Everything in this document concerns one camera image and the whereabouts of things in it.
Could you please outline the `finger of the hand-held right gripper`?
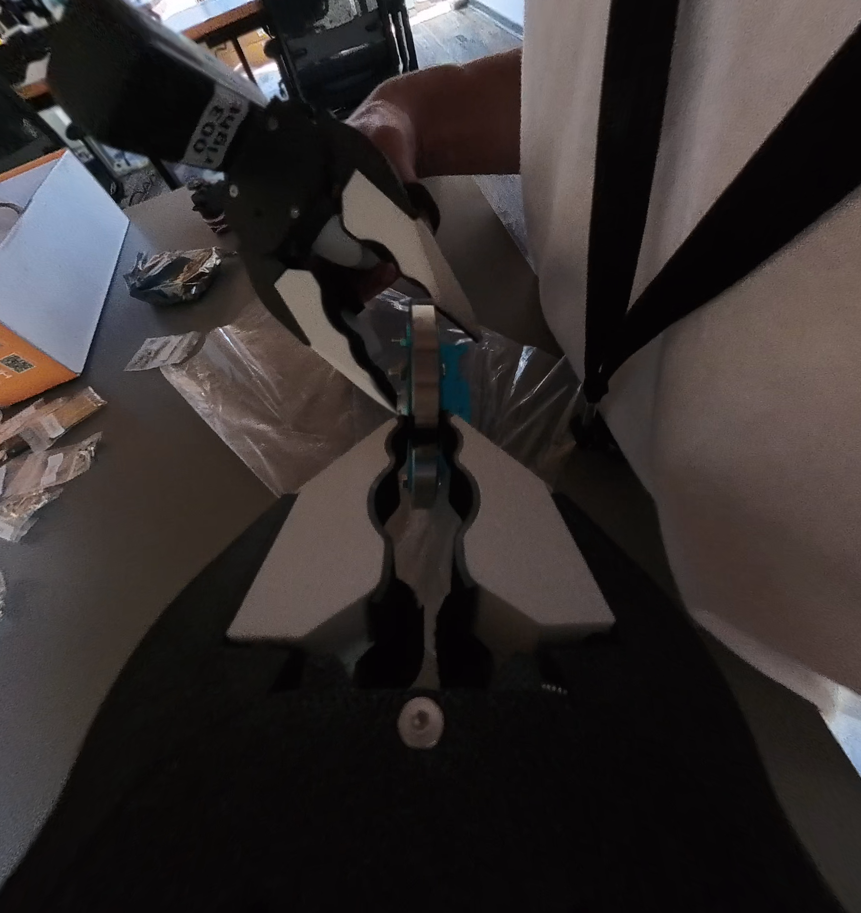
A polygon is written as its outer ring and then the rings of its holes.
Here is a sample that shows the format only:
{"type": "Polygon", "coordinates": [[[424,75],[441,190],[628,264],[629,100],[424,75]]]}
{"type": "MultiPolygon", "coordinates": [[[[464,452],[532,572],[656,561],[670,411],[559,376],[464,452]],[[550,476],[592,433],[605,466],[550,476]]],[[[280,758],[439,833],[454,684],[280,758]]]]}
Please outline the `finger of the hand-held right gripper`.
{"type": "Polygon", "coordinates": [[[308,268],[287,268],[275,290],[309,348],[346,380],[395,415],[397,393],[372,361],[356,328],[364,308],[355,268],[314,258],[308,268]]]}
{"type": "Polygon", "coordinates": [[[342,225],[362,244],[379,245],[401,276],[424,289],[431,302],[473,340],[482,336],[470,301],[425,221],[411,217],[362,174],[342,191],[342,225]]]}

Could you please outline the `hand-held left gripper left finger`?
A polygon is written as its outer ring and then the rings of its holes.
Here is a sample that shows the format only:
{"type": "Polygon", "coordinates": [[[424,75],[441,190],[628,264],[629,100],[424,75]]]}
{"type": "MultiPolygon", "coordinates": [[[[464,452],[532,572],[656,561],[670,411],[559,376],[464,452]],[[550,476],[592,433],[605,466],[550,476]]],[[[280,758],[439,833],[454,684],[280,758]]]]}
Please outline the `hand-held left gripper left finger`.
{"type": "Polygon", "coordinates": [[[407,689],[422,668],[422,605],[386,525],[400,505],[398,419],[306,482],[231,622],[228,639],[337,658],[354,684],[407,689]]]}

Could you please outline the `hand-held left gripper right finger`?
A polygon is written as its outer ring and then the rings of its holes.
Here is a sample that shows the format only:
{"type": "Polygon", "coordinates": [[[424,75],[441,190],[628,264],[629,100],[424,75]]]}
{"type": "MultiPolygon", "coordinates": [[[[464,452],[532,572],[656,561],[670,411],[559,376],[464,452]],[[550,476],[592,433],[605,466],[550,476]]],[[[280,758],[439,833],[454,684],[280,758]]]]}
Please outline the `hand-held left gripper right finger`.
{"type": "Polygon", "coordinates": [[[441,444],[459,519],[437,614],[444,689],[486,689],[515,657],[578,645],[616,623],[550,488],[459,417],[441,444]]]}

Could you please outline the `blue disc with bearing ring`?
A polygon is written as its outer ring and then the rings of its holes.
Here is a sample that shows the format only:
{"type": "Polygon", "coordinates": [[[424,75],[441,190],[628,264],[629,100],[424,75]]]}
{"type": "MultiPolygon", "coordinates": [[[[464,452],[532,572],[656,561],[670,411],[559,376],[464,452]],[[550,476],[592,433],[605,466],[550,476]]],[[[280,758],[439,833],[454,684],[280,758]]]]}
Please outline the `blue disc with bearing ring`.
{"type": "Polygon", "coordinates": [[[402,346],[406,352],[399,412],[405,417],[402,474],[410,505],[433,508],[449,473],[456,447],[455,418],[470,422],[471,393],[466,359],[471,341],[451,329],[429,302],[414,303],[402,346]]]}

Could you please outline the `person's right forearm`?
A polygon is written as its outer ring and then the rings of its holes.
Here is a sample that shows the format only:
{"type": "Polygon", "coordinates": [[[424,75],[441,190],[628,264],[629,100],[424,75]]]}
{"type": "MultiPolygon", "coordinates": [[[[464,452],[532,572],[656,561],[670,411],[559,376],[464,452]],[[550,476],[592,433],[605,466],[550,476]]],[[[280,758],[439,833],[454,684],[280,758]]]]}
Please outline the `person's right forearm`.
{"type": "Polygon", "coordinates": [[[520,172],[522,50],[411,73],[389,92],[409,131],[410,175],[520,172]]]}

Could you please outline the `grey desk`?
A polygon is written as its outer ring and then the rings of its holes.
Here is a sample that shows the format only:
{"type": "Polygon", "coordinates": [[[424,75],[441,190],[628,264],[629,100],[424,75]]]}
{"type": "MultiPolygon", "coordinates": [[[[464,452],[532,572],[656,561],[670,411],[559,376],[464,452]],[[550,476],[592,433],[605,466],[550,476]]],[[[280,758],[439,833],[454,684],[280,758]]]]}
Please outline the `grey desk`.
{"type": "Polygon", "coordinates": [[[201,303],[159,311],[117,276],[82,381],[107,405],[94,465],[0,541],[0,886],[42,827],[82,741],[149,626],[274,502],[159,371],[124,372],[147,338],[203,333],[257,304],[226,264],[201,303]]]}

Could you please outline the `person's right hand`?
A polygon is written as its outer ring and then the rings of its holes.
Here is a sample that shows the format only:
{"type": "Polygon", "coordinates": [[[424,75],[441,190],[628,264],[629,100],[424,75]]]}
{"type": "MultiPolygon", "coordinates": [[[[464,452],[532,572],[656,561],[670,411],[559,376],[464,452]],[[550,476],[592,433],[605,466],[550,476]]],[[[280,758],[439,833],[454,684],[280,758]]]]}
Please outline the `person's right hand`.
{"type": "Polygon", "coordinates": [[[404,184],[419,181],[416,123],[403,102],[373,95],[345,119],[345,124],[386,157],[404,184]]]}

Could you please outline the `clear plastic bag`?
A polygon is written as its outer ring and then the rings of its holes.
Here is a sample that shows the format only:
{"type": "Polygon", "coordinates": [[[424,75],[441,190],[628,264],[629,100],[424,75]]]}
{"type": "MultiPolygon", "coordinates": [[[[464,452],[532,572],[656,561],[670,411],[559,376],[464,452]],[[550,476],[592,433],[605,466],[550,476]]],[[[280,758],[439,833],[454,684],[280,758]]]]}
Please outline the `clear plastic bag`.
{"type": "MultiPolygon", "coordinates": [[[[474,341],[443,316],[438,325],[470,425],[552,485],[573,447],[580,394],[567,360],[490,330],[474,341]]],[[[162,372],[276,495],[296,492],[391,418],[258,301],[162,372]]]]}

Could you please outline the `black servo motor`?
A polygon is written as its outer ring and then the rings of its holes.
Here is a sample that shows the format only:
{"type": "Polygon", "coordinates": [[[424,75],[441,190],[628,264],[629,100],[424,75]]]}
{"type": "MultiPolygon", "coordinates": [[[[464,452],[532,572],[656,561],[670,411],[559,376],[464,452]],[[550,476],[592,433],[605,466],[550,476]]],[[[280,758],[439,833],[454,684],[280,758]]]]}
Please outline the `black servo motor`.
{"type": "Polygon", "coordinates": [[[202,217],[214,234],[231,232],[225,210],[228,188],[224,180],[208,181],[193,178],[187,182],[186,188],[193,210],[202,217]]]}

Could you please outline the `silver antistatic bag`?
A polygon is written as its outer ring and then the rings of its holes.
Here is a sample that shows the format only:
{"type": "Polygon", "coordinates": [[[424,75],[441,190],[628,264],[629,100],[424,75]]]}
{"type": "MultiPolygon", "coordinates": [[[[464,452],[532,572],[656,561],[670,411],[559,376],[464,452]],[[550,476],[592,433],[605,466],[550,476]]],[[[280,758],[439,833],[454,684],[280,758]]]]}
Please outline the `silver antistatic bag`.
{"type": "Polygon", "coordinates": [[[189,304],[208,293],[230,255],[216,246],[153,255],[140,252],[124,280],[130,296],[143,303],[155,307],[189,304]]]}

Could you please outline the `black monitor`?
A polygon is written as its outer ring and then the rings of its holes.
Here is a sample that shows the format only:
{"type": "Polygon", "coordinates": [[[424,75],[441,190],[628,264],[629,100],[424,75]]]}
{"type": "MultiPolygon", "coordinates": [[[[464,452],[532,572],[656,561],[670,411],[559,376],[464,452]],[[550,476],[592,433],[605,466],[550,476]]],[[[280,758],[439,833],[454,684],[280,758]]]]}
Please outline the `black monitor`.
{"type": "Polygon", "coordinates": [[[0,75],[0,175],[62,149],[62,143],[0,75]]]}

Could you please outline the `small labelled hardware bag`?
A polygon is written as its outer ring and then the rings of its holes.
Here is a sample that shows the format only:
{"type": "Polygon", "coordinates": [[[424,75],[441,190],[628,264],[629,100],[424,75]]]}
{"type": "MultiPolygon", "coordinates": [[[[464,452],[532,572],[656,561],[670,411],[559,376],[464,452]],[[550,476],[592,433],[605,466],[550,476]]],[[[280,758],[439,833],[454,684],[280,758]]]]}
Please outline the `small labelled hardware bag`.
{"type": "Polygon", "coordinates": [[[128,361],[124,371],[151,371],[179,365],[195,354],[203,341],[202,333],[196,330],[148,338],[128,361]]]}

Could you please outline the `black office chair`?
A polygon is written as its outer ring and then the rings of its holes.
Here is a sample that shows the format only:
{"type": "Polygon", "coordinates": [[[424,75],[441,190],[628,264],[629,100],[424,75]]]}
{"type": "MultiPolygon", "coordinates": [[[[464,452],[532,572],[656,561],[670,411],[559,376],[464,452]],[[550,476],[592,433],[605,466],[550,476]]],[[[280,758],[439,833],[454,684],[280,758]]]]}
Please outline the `black office chair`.
{"type": "Polygon", "coordinates": [[[407,2],[263,1],[262,8],[282,98],[345,117],[386,80],[418,69],[407,2]]]}

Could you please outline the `orange and white cardboard box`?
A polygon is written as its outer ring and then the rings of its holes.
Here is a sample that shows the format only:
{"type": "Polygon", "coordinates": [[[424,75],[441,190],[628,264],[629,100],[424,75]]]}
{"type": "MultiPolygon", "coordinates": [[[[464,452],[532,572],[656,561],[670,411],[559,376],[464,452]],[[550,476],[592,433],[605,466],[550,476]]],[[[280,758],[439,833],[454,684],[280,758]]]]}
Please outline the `orange and white cardboard box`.
{"type": "Polygon", "coordinates": [[[0,181],[0,408],[82,374],[128,224],[71,153],[0,181]]]}

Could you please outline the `pile of small hardware bags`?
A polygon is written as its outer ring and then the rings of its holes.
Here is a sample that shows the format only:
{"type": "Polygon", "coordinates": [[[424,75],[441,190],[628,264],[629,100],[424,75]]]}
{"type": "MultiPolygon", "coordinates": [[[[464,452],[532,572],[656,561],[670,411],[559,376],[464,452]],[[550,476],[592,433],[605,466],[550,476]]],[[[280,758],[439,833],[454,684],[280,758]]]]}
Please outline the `pile of small hardware bags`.
{"type": "Polygon", "coordinates": [[[78,432],[106,405],[86,386],[0,421],[0,542],[20,543],[63,489],[93,467],[102,434],[78,432]]]}

